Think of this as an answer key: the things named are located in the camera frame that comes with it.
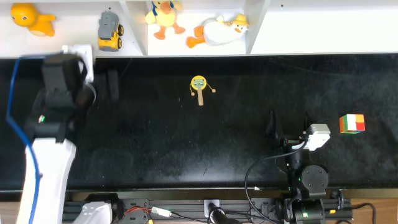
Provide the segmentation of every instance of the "black tabletop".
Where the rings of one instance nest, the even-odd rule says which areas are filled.
[[[0,190],[20,190],[24,147],[5,123],[12,60],[0,62]],[[242,187],[248,167],[279,153],[264,131],[271,110],[285,133],[303,131],[307,112],[331,139],[310,153],[326,166],[330,187],[398,186],[398,58],[312,55],[101,59],[121,73],[120,100],[99,97],[79,131],[68,190]],[[204,106],[189,84],[203,75]],[[40,61],[22,62],[12,113],[20,125],[43,87]],[[359,113],[366,131],[340,134],[339,117]],[[264,162],[251,187],[287,188],[287,177]]]

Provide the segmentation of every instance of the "wooden floor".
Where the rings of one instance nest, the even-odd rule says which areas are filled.
[[[377,210],[377,224],[398,223],[398,199],[353,199],[353,205],[369,202]],[[18,215],[19,202],[0,202],[1,224],[11,224],[16,222]],[[352,224],[372,224],[372,209],[367,206],[354,211]],[[155,222],[155,224],[170,224],[170,222]],[[179,224],[196,224],[195,222],[179,222]]]

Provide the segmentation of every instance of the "colorful cube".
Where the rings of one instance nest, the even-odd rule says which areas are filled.
[[[365,131],[363,114],[346,114],[340,118],[340,133],[358,134]]]

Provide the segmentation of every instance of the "toy truck wheel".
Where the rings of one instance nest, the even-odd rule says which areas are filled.
[[[118,48],[120,49],[120,48],[122,48],[122,39],[118,39]]]
[[[119,34],[119,36],[123,36],[123,34],[124,34],[124,27],[120,24],[118,27],[118,34]]]

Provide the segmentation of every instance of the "yellow and gray toy truck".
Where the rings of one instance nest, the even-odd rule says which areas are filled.
[[[98,28],[99,49],[107,52],[117,52],[122,47],[121,36],[124,28],[119,23],[119,17],[113,12],[103,12]]]

